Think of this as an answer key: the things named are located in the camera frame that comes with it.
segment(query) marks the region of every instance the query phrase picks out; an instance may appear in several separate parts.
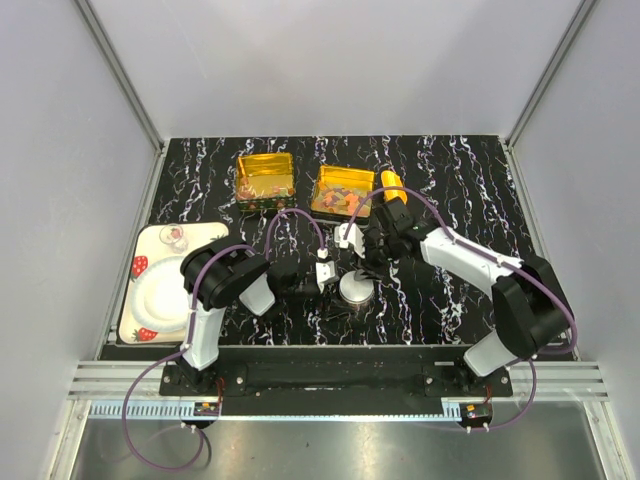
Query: white wall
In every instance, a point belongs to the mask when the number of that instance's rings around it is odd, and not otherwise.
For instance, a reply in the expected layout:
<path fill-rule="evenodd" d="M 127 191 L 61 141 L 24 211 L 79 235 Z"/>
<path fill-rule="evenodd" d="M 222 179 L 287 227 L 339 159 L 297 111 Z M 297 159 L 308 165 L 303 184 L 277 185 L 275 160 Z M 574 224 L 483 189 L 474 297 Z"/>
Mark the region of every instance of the white wall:
<path fill-rule="evenodd" d="M 578 0 L 92 0 L 165 137 L 508 134 Z"/>
<path fill-rule="evenodd" d="M 2 478 L 35 479 L 153 151 L 69 0 L 0 3 Z"/>
<path fill-rule="evenodd" d="M 600 2 L 516 145 L 581 354 L 640 473 L 640 3 Z"/>

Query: black marble surface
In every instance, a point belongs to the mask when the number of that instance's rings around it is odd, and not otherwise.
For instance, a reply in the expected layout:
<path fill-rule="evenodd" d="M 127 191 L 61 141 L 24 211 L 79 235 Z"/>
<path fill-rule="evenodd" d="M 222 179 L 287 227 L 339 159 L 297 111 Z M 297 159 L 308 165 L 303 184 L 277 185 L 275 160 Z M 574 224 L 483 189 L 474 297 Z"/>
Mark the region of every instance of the black marble surface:
<path fill-rule="evenodd" d="M 239 155 L 290 152 L 298 207 L 308 211 L 322 164 L 398 173 L 430 199 L 458 233 L 500 253 L 533 253 L 502 146 L 494 136 L 374 136 L 173 139 L 156 191 L 150 223 L 226 223 L 247 243 L 264 248 L 269 217 L 243 215 L 234 200 Z M 409 201 L 414 214 L 423 206 Z M 328 240 L 332 228 L 323 227 Z M 304 218 L 279 221 L 271 259 L 312 272 L 317 240 Z M 340 273 L 352 255 L 331 248 Z M 227 311 L 221 344 L 475 343 L 493 323 L 489 299 L 447 272 L 413 260 L 390 265 L 374 301 L 358 312 L 335 314 L 336 286 L 320 300 L 287 301 L 283 314 L 263 322 L 243 306 Z"/>

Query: tray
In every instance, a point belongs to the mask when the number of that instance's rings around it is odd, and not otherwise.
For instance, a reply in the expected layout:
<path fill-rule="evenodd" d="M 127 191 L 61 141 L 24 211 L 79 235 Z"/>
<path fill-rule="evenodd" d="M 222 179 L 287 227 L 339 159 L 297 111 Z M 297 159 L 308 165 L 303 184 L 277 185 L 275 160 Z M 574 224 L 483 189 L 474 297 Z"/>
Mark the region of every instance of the tray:
<path fill-rule="evenodd" d="M 171 257 L 186 257 L 196 248 L 228 234 L 227 226 L 217 222 L 145 227 L 138 234 L 134 258 L 129 270 L 127 292 L 118 327 L 120 341 L 128 345 L 182 342 L 186 332 L 184 328 L 173 332 L 156 332 L 134 318 L 132 312 L 134 285 L 136 281 L 144 280 L 143 275 L 152 266 Z"/>
<path fill-rule="evenodd" d="M 343 223 L 351 217 L 360 201 L 373 190 L 375 173 L 350 167 L 322 165 L 313 189 L 312 215 L 326 223 Z M 356 223 L 365 225 L 371 214 L 371 199 L 356 216 Z"/>

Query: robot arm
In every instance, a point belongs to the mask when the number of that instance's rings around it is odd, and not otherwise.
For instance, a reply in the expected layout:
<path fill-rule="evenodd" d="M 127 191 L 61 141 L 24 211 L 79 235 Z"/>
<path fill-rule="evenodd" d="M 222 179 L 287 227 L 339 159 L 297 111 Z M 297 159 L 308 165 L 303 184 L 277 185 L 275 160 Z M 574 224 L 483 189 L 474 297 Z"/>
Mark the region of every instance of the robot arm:
<path fill-rule="evenodd" d="M 519 268 L 534 276 L 568 305 L 545 259 L 535 255 L 527 261 L 505 257 L 449 230 L 452 240 L 442 228 L 417 222 L 400 198 L 376 207 L 374 214 L 379 225 L 364 232 L 354 227 L 347 240 L 342 240 L 346 224 L 338 227 L 340 247 L 351 245 L 363 263 L 374 269 L 388 260 L 413 256 L 457 275 L 492 299 L 496 329 L 464 355 L 462 366 L 468 370 L 469 382 L 516 359 L 530 358 L 569 327 L 549 298 L 512 270 Z M 499 264 L 472 250 L 490 254 Z"/>
<path fill-rule="evenodd" d="M 232 236 L 218 239 L 189 254 L 180 267 L 185 289 L 193 299 L 196 278 L 203 266 L 217 253 L 233 245 L 244 243 Z M 267 284 L 269 268 L 262 256 L 238 250 L 211 265 L 198 289 L 196 318 L 191 345 L 183 358 L 197 371 L 204 370 L 218 359 L 218 339 L 227 307 L 239 299 L 254 315 L 264 315 L 275 303 Z"/>

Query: glass cup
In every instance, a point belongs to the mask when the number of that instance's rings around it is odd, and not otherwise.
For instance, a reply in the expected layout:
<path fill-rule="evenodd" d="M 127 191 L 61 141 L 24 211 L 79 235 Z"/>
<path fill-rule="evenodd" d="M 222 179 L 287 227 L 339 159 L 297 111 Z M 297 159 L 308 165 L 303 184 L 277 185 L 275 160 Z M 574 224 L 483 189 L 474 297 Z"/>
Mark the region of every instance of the glass cup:
<path fill-rule="evenodd" d="M 166 225 L 160 230 L 160 241 L 168 245 L 174 253 L 184 253 L 189 248 L 189 242 L 184 236 L 184 230 L 175 223 Z"/>

